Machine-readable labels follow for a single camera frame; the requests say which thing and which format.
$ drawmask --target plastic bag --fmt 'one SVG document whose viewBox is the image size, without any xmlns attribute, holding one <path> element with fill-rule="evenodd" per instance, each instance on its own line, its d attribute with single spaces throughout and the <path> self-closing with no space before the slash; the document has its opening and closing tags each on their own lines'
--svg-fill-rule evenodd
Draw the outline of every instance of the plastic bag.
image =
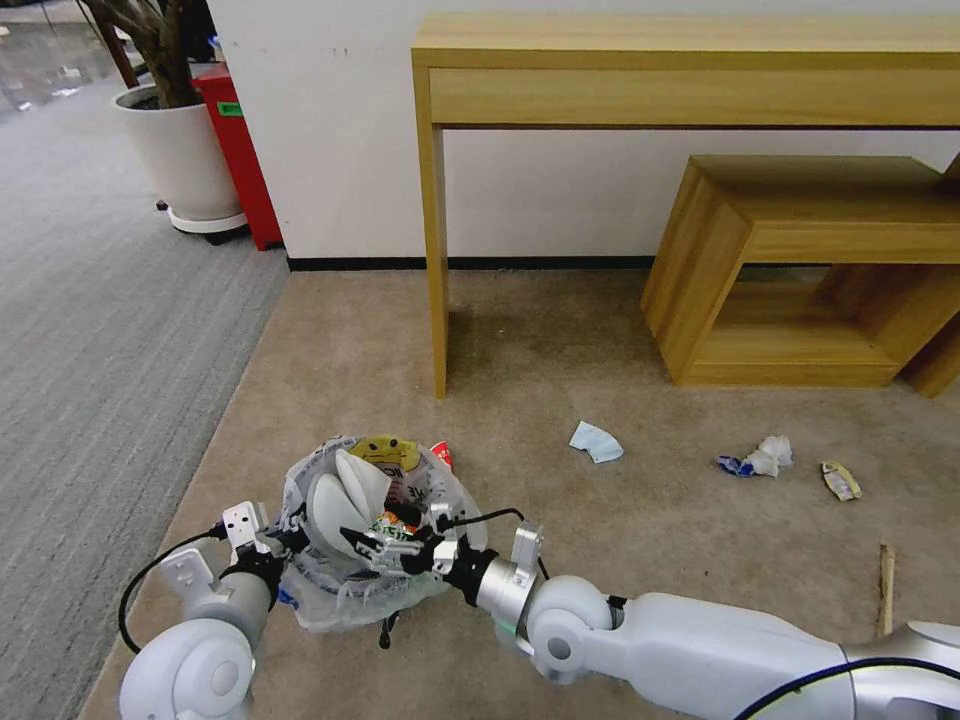
<svg viewBox="0 0 960 720">
<path fill-rule="evenodd" d="M 426 512 L 435 502 L 448 502 L 459 517 L 480 514 L 473 498 L 450 468 L 432 452 L 392 435 L 337 437 L 287 471 L 279 524 L 287 527 L 307 497 L 312 480 L 336 474 L 339 449 L 373 463 L 391 478 L 388 497 Z M 377 623 L 446 589 L 431 573 L 413 577 L 381 576 L 356 558 L 333 549 L 309 523 L 303 524 L 310 547 L 288 563 L 281 578 L 280 600 L 293 607 L 300 626 L 309 632 L 335 632 Z M 483 549 L 483 523 L 465 528 L 471 547 Z"/>
</svg>

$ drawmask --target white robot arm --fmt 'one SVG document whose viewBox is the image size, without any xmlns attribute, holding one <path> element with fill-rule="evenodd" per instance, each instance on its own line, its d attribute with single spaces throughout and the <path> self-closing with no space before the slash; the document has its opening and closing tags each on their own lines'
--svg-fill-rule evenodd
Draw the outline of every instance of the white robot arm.
<svg viewBox="0 0 960 720">
<path fill-rule="evenodd" d="M 909 623 L 875 643 L 841 646 L 754 610 L 662 593 L 627 600 L 579 577 L 541 579 L 542 533 L 528 521 L 507 560 L 470 548 L 455 532 L 469 520 L 451 522 L 445 510 L 431 508 L 412 541 L 341 532 L 373 569 L 433 572 L 458 588 L 492 616 L 501 642 L 553 682 L 601 673 L 708 720 L 960 720 L 960 627 Z M 120 693 L 123 720 L 246 717 L 278 568 L 306 540 L 268 528 L 252 503 L 230 508 L 224 523 L 241 517 L 243 532 L 228 530 L 235 562 L 226 574 L 202 546 L 161 563 L 186 621 L 134 659 Z"/>
</svg>

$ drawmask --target black baseboard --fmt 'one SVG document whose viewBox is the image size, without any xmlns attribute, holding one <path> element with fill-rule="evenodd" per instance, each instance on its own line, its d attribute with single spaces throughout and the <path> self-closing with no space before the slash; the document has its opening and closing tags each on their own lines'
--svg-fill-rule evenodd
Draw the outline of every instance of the black baseboard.
<svg viewBox="0 0 960 720">
<path fill-rule="evenodd" d="M 552 257 L 452 257 L 451 270 L 628 270 L 653 266 L 653 255 L 563 255 Z M 291 272 L 330 270 L 423 270 L 422 257 L 287 258 Z"/>
</svg>

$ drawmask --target potted plant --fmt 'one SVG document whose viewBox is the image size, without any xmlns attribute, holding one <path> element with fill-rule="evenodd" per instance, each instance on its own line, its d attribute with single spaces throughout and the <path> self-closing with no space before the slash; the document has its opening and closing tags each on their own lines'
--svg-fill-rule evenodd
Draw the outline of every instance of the potted plant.
<svg viewBox="0 0 960 720">
<path fill-rule="evenodd" d="M 140 154 L 174 227 L 230 230 L 246 222 L 223 153 L 193 87 L 181 28 L 190 0 L 83 0 L 130 36 L 153 77 L 112 103 Z"/>
</svg>

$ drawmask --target red object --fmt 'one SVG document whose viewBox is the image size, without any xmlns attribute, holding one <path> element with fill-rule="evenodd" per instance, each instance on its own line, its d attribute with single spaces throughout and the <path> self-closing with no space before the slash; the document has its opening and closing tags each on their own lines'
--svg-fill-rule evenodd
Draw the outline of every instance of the red object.
<svg viewBox="0 0 960 720">
<path fill-rule="evenodd" d="M 446 440 L 441 440 L 438 442 L 436 445 L 430 448 L 430 452 L 443 460 L 447 466 L 453 470 L 453 455 L 450 453 L 450 448 L 447 447 Z"/>
<path fill-rule="evenodd" d="M 253 149 L 226 63 L 197 75 L 193 84 L 207 104 L 213 129 L 220 140 L 223 157 L 230 168 L 230 177 L 237 188 L 257 250 L 266 250 L 270 245 L 282 245 L 283 235 L 280 234 L 277 215 L 273 211 L 267 184 L 263 181 L 257 153 Z"/>
</svg>

